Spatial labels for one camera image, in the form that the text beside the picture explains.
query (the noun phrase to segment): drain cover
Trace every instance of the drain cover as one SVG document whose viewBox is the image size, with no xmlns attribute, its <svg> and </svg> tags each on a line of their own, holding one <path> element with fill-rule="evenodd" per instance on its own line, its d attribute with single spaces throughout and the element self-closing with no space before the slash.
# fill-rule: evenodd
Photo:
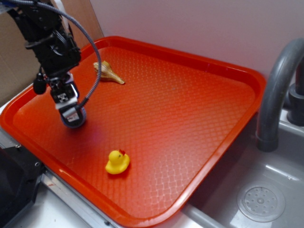
<svg viewBox="0 0 304 228">
<path fill-rule="evenodd" d="M 282 192 L 266 182 L 251 182 L 237 195 L 240 211 L 256 222 L 270 222 L 284 212 L 285 199 Z"/>
</svg>

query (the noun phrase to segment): conch shell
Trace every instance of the conch shell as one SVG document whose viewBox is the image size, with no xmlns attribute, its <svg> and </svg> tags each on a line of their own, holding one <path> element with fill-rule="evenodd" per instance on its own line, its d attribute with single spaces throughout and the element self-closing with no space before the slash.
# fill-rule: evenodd
<svg viewBox="0 0 304 228">
<path fill-rule="evenodd" d="M 93 63 L 95 71 L 98 71 L 98 63 Z M 110 64 L 106 61 L 101 63 L 101 81 L 105 82 L 117 82 L 123 85 L 125 82 L 112 70 Z"/>
</svg>

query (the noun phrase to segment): sink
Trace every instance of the sink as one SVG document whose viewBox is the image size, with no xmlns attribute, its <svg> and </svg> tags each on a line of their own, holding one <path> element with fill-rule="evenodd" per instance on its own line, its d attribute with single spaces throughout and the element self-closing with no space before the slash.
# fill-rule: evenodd
<svg viewBox="0 0 304 228">
<path fill-rule="evenodd" d="M 278 149 L 261 152 L 256 124 L 255 116 L 189 200 L 210 218 L 203 227 L 303 227 L 304 129 L 280 121 Z"/>
</svg>

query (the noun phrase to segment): gray faucet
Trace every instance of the gray faucet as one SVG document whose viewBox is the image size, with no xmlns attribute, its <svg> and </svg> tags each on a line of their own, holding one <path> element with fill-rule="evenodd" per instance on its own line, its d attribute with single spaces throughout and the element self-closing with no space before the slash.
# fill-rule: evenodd
<svg viewBox="0 0 304 228">
<path fill-rule="evenodd" d="M 295 72 L 295 84 L 290 86 L 287 98 Z M 286 98 L 288 121 L 304 126 L 304 38 L 287 44 L 270 73 L 257 120 L 256 146 L 261 151 L 270 152 L 278 147 L 278 126 Z"/>
</svg>

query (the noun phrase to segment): wire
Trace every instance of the wire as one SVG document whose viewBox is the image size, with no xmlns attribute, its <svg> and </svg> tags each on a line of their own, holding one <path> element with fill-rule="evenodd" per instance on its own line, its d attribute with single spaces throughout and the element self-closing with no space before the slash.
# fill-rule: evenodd
<svg viewBox="0 0 304 228">
<path fill-rule="evenodd" d="M 90 96 L 92 95 L 92 93 L 95 91 L 95 89 L 97 88 L 100 78 L 101 78 L 101 57 L 98 51 L 98 48 L 96 47 L 93 39 L 90 37 L 90 35 L 87 33 L 87 31 L 82 27 L 82 25 L 76 20 L 74 19 L 72 16 L 68 15 L 67 13 L 51 6 L 48 5 L 46 3 L 42 3 L 36 0 L 5 0 L 6 2 L 9 3 L 13 3 L 16 5 L 25 5 L 25 6 L 37 6 L 37 7 L 41 7 L 47 10 L 50 10 L 56 14 L 59 14 L 65 18 L 67 18 L 69 21 L 71 21 L 74 25 L 76 25 L 77 28 L 79 28 L 79 30 L 85 35 L 85 37 L 87 38 L 87 40 L 90 42 L 90 44 L 92 45 L 94 52 L 96 53 L 97 56 L 97 61 L 98 61 L 98 70 L 97 70 L 97 78 L 92 86 L 92 88 L 90 89 L 90 91 L 87 93 L 87 95 L 85 96 L 85 98 L 83 99 L 83 101 L 77 105 L 77 109 L 82 108 L 87 101 L 89 100 Z"/>
</svg>

